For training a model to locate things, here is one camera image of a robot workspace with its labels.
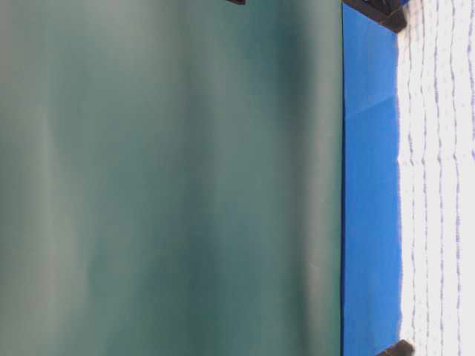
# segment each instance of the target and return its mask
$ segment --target white striped fabric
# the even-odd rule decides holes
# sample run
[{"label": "white striped fabric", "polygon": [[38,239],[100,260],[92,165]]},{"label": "white striped fabric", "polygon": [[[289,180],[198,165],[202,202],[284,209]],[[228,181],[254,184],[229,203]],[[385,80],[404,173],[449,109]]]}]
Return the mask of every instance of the white striped fabric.
[{"label": "white striped fabric", "polygon": [[475,355],[475,0],[410,0],[398,35],[400,337]]}]

